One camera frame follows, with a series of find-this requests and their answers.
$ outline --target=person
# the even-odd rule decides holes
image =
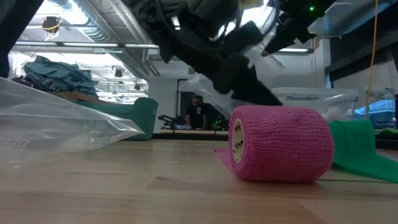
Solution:
[[[207,117],[203,105],[200,101],[200,96],[192,97],[192,105],[188,106],[185,111],[187,122],[187,129],[202,129],[207,128]]]

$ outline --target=wooden table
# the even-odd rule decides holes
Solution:
[[[246,182],[213,154],[223,146],[125,141],[2,169],[0,223],[398,223],[398,185],[335,170],[314,184]]]
[[[162,134],[217,134],[217,135],[228,135],[227,131],[203,131],[203,130],[184,130],[184,129],[175,129],[175,130],[161,130]]]

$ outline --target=plastic container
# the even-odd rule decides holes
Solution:
[[[319,112],[327,122],[354,120],[358,90],[324,88],[275,88],[273,94],[285,106],[305,106]]]

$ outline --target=bandage roll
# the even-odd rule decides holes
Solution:
[[[313,182],[333,162],[328,124],[309,108],[242,106],[229,124],[229,149],[216,154],[239,178]]]

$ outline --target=teal cloth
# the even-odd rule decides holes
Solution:
[[[26,79],[37,84],[46,92],[79,92],[98,98],[90,71],[81,71],[78,65],[63,62],[52,62],[37,56],[34,62],[24,66]]]
[[[358,175],[398,183],[398,162],[377,154],[371,121],[338,121],[330,129],[335,164]]]

